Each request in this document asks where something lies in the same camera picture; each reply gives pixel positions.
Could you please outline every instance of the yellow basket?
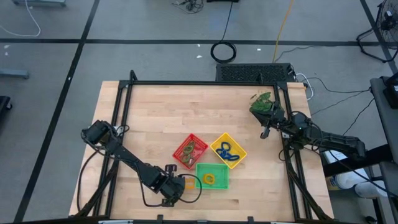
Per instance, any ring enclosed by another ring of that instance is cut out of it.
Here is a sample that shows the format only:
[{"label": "yellow basket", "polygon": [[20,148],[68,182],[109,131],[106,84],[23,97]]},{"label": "yellow basket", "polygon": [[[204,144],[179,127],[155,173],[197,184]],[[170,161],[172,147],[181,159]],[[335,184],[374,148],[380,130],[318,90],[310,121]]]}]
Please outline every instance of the yellow basket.
[{"label": "yellow basket", "polygon": [[[217,152],[217,149],[221,149],[221,143],[228,142],[231,145],[231,150],[229,153],[231,155],[238,155],[239,159],[236,161],[228,161],[224,160]],[[230,168],[234,169],[234,167],[242,161],[243,158],[247,156],[247,152],[228,134],[222,134],[215,142],[211,144],[211,150]]]}]

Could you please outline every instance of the gray floor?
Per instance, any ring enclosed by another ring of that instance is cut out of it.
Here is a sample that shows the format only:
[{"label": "gray floor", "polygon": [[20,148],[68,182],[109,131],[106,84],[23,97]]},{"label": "gray floor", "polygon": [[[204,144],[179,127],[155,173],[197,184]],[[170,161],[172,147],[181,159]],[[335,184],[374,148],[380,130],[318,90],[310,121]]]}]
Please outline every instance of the gray floor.
[{"label": "gray floor", "polygon": [[[89,38],[219,39],[222,36],[229,3],[205,4],[202,12],[186,15],[170,2],[173,1],[101,0]],[[92,3],[93,0],[68,0],[66,8],[33,6],[32,13],[42,27],[40,37],[80,38]],[[368,0],[368,4],[376,15],[378,1]],[[289,0],[242,0],[234,4],[226,39],[275,40],[288,5]],[[25,8],[11,1],[0,2],[0,23],[14,32],[36,32]],[[295,2],[281,39],[349,41],[368,28],[368,18],[359,1],[303,0]],[[0,30],[0,38],[6,37],[12,36]],[[375,41],[376,37],[371,35],[366,40]],[[0,78],[0,95],[11,96],[14,103],[0,135],[1,223],[14,219],[76,47],[76,44],[0,44],[0,67],[27,69],[31,74],[29,80]],[[210,47],[86,44],[24,220],[68,215],[84,149],[79,133],[91,123],[103,80],[128,78],[130,69],[136,71],[140,80],[214,80],[216,63],[210,57]],[[279,52],[294,47],[281,45]],[[274,46],[237,45],[237,49],[234,63],[268,63]],[[380,47],[367,47],[367,50],[383,56]],[[220,47],[216,54],[228,57],[230,52]],[[387,64],[363,55],[359,47],[297,50],[285,54],[279,62],[290,62],[296,72],[320,77],[329,88],[342,91],[365,90],[370,78],[392,75]],[[311,83],[315,90],[309,102],[312,111],[347,97],[325,91],[316,80]],[[343,133],[371,98],[370,93],[363,93],[316,114],[313,119],[325,131]],[[349,134],[360,137],[367,148],[386,142],[374,104]],[[364,216],[374,215],[371,201],[357,198],[350,190],[330,195],[335,217],[342,221],[364,223]]]}]

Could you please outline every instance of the green basket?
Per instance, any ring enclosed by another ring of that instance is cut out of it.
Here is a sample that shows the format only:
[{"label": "green basket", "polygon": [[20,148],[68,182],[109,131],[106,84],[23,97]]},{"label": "green basket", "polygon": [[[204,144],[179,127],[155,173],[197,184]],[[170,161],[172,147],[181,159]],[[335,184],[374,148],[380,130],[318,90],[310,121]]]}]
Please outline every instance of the green basket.
[{"label": "green basket", "polygon": [[[205,184],[202,179],[205,174],[213,174],[216,181],[214,184]],[[201,180],[203,189],[228,189],[229,168],[225,164],[197,163],[197,177]],[[198,180],[195,181],[196,188],[200,188]]]}]

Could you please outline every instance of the yellow cable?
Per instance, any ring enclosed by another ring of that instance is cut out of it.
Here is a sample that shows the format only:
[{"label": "yellow cable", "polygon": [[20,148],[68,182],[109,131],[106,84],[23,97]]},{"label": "yellow cable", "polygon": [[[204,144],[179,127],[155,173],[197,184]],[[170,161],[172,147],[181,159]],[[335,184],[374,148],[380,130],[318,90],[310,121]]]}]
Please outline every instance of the yellow cable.
[{"label": "yellow cable", "polygon": [[279,29],[278,38],[276,38],[276,44],[275,44],[274,56],[272,58],[272,63],[275,63],[276,54],[278,52],[279,37],[280,37],[280,34],[282,33],[282,30],[284,29],[284,26],[285,26],[285,23],[286,23],[286,19],[289,16],[290,11],[292,10],[293,2],[294,2],[294,0],[290,0],[289,9],[287,10],[285,18],[284,18],[284,21],[282,22],[282,25],[281,25],[281,27]]}]

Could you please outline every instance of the red basket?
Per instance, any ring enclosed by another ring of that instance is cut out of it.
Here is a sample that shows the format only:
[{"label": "red basket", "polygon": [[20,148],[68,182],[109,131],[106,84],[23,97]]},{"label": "red basket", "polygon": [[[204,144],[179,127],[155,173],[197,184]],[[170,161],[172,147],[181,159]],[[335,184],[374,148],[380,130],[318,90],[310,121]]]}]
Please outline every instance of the red basket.
[{"label": "red basket", "polygon": [[[181,157],[183,156],[183,149],[185,146],[187,146],[190,142],[195,143],[195,147],[193,148],[193,151],[190,153],[191,158],[193,159],[193,162],[188,166],[186,163],[181,161]],[[200,140],[198,137],[196,137],[194,134],[190,134],[184,142],[178,147],[178,149],[174,152],[173,157],[180,161],[182,165],[184,165],[187,169],[191,169],[191,167],[196,163],[196,161],[200,158],[200,156],[206,151],[207,149],[207,144]]]}]

